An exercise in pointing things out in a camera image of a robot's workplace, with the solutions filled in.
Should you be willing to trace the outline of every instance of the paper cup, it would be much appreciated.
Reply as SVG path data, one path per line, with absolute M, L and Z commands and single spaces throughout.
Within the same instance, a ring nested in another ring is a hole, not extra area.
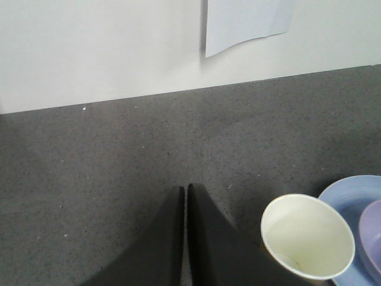
M 273 200 L 262 215 L 261 235 L 279 264 L 310 281 L 342 274 L 355 254 L 353 234 L 342 216 L 309 195 Z

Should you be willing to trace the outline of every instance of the blue plate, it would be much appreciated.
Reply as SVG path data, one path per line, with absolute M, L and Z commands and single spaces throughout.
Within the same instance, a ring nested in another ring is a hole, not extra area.
M 337 210 L 351 228 L 356 248 L 360 243 L 358 234 L 358 222 L 363 210 L 375 200 L 381 198 L 381 176 L 362 175 L 341 179 L 328 188 L 319 196 Z M 340 276 L 333 279 L 337 286 L 377 286 L 365 269 L 358 251 L 349 268 Z

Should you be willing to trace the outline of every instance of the white paper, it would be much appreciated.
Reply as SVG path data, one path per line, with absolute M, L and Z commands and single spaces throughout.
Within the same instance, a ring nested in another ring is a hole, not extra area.
M 206 56 L 288 31 L 295 0 L 208 0 Z

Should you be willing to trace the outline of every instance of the dish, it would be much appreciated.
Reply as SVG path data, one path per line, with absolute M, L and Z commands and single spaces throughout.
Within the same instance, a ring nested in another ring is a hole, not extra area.
M 381 200 L 372 202 L 360 217 L 358 230 L 361 261 L 370 275 L 381 285 Z
M 360 216 L 370 203 L 381 199 L 381 176 L 361 175 L 341 179 L 328 186 L 319 199 L 343 216 L 354 234 L 357 247 L 360 243 Z M 337 286 L 377 286 L 361 262 L 358 250 L 350 267 L 332 280 Z

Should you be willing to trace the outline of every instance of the purple bowl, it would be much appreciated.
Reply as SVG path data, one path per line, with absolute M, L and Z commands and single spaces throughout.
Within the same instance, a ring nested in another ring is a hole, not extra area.
M 381 285 L 381 200 L 369 204 L 363 211 L 359 232 L 359 254 L 369 274 Z

